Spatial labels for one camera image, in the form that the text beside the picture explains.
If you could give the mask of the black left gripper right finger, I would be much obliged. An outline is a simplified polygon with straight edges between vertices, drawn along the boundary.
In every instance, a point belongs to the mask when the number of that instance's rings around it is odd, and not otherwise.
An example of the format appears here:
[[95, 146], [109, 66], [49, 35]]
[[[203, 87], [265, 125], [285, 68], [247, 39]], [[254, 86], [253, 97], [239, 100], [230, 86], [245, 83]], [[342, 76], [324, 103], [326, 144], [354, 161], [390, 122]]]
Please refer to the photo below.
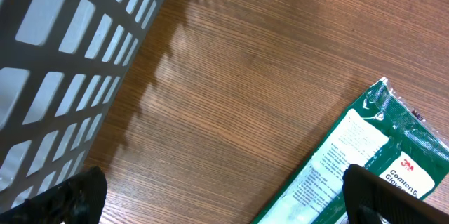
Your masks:
[[448, 214], [352, 164], [342, 191], [350, 224], [448, 224]]

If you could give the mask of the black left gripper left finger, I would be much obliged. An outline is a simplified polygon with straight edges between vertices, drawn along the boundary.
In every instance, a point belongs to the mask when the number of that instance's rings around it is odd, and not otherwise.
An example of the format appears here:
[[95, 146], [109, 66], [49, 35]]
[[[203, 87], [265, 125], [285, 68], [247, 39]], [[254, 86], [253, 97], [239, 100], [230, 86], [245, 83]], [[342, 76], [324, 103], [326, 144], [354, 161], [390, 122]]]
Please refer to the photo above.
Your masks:
[[1, 222], [94, 224], [100, 221], [106, 196], [105, 174], [94, 166], [2, 213]]

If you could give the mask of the green glove package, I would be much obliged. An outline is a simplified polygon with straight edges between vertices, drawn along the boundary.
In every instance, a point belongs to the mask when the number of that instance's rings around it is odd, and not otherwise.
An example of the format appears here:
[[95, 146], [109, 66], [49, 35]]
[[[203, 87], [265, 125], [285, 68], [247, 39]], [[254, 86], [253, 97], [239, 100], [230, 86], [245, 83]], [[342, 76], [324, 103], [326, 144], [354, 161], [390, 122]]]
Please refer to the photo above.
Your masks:
[[254, 223], [347, 223], [343, 174], [352, 164], [425, 199], [448, 175], [448, 146], [382, 77], [344, 110]]

